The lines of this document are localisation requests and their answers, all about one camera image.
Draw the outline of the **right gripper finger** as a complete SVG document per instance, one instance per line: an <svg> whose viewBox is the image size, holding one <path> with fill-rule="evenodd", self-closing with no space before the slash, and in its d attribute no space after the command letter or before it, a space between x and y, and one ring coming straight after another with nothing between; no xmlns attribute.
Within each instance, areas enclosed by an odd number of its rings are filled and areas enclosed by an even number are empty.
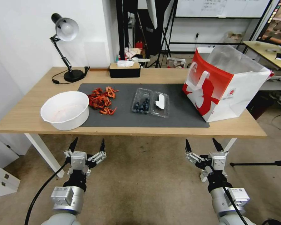
<svg viewBox="0 0 281 225"><path fill-rule="evenodd" d="M228 155L228 151L225 151L224 148L222 147L222 145L215 139L215 138L212 138L212 141L214 143L214 146L217 150L217 152L214 152L212 153L212 157L226 157Z"/></svg>
<svg viewBox="0 0 281 225"><path fill-rule="evenodd" d="M205 166L204 158L192 152L188 139L185 139L185 157L195 166Z"/></svg>

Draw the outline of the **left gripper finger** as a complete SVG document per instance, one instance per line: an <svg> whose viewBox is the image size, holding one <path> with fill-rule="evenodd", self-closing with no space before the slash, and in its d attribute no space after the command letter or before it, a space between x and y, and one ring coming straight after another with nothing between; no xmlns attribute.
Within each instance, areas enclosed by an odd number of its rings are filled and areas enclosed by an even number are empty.
<svg viewBox="0 0 281 225"><path fill-rule="evenodd" d="M105 139L102 139L99 152L88 158L88 165L98 165L107 157L105 152Z"/></svg>
<svg viewBox="0 0 281 225"><path fill-rule="evenodd" d="M68 147L67 150L64 150L63 153L66 157L65 162L70 162L71 161L71 156L74 153L75 147L77 145L78 137L76 137L73 142L71 142L70 146Z"/></svg>

